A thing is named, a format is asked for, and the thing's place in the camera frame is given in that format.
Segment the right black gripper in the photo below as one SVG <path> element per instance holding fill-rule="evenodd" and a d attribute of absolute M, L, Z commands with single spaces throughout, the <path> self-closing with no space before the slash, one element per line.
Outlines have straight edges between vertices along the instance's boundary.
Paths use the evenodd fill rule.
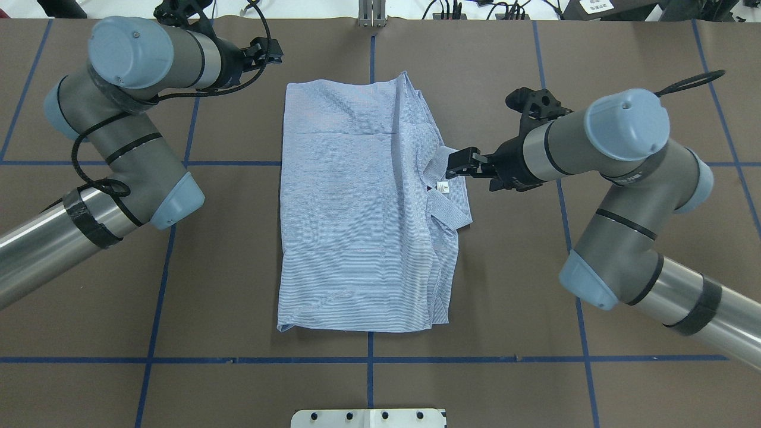
<path fill-rule="evenodd" d="M 448 180 L 456 177 L 483 178 L 484 172 L 491 179 L 490 192 L 500 190 L 524 192 L 544 184 L 544 181 L 535 176 L 527 166 L 524 157 L 524 138 L 514 137 L 502 143 L 496 152 L 487 155 L 486 163 L 483 158 L 479 149 L 475 147 L 449 154 L 445 178 Z"/>

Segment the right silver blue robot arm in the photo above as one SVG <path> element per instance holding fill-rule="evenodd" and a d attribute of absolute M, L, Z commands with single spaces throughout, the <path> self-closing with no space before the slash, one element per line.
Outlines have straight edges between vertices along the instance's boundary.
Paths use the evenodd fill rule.
<path fill-rule="evenodd" d="M 699 207 L 714 186 L 709 165 L 669 136 L 661 93 L 625 90 L 572 111 L 549 90 L 522 87 L 505 103 L 521 114 L 517 136 L 491 154 L 450 154 L 446 177 L 522 192 L 597 172 L 611 187 L 569 251 L 560 284 L 599 309 L 627 304 L 758 370 L 759 303 L 654 248 L 669 219 Z"/>

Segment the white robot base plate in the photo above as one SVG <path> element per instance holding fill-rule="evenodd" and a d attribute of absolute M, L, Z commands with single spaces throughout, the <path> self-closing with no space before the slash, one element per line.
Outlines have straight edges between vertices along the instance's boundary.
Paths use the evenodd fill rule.
<path fill-rule="evenodd" d="M 432 407 L 322 409 L 294 413 L 291 427 L 448 427 L 446 411 Z"/>

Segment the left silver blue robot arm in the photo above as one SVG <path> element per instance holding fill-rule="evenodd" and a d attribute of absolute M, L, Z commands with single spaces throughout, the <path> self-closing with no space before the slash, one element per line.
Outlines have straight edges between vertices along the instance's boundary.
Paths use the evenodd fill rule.
<path fill-rule="evenodd" d="M 46 95 L 46 118 L 73 141 L 82 184 L 2 236 L 2 308 L 142 225 L 164 230 L 202 207 L 204 193 L 147 112 L 166 100 L 244 89 L 244 73 L 257 80 L 283 51 L 268 27 L 237 47 L 198 16 L 99 21 L 83 68 Z"/>

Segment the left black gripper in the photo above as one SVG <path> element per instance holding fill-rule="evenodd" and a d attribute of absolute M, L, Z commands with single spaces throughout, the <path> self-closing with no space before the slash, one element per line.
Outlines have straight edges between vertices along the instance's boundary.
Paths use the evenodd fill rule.
<path fill-rule="evenodd" d="M 238 48 L 228 40 L 217 39 L 221 70 L 217 78 L 218 89 L 230 89 L 240 83 L 242 74 L 260 70 L 265 65 L 280 64 L 284 52 L 278 40 L 258 36 L 250 46 Z"/>

